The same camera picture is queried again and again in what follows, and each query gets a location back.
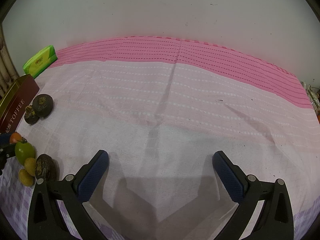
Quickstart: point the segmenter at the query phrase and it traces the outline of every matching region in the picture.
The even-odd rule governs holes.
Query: dark fruit
[[[24,114],[24,120],[28,124],[35,124],[39,120],[39,116],[36,115],[36,113],[33,110],[32,106],[27,106],[26,107],[26,113]]]
[[[55,181],[56,177],[57,171],[53,159],[47,154],[41,154],[36,161],[36,178]]]
[[[53,99],[47,94],[38,95],[33,99],[32,107],[37,116],[47,117],[53,109]]]

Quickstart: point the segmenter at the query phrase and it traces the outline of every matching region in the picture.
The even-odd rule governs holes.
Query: pink tablecloth
[[[84,204],[109,239],[214,239],[236,208],[212,168],[218,150],[260,180],[284,179],[295,239],[307,231],[319,212],[320,128],[294,75],[224,47],[160,37],[57,55],[36,78],[54,111],[18,131],[57,161],[60,179],[97,150],[109,153],[108,174]],[[14,159],[6,165],[0,203],[26,239],[32,189],[17,181],[19,169]]]

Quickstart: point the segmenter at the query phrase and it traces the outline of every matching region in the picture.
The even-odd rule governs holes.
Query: dried fruit
[[[33,110],[32,106],[27,106],[26,107],[26,113],[24,114],[24,120],[28,124],[35,124],[39,120],[39,116],[36,115],[36,113]]]
[[[53,159],[47,154],[41,154],[36,161],[36,178],[55,181],[56,177],[57,171]]]
[[[32,107],[39,117],[47,117],[53,109],[53,99],[47,94],[41,94],[35,97]]]
[[[19,171],[19,180],[26,187],[31,187],[34,182],[34,178],[25,169]]]

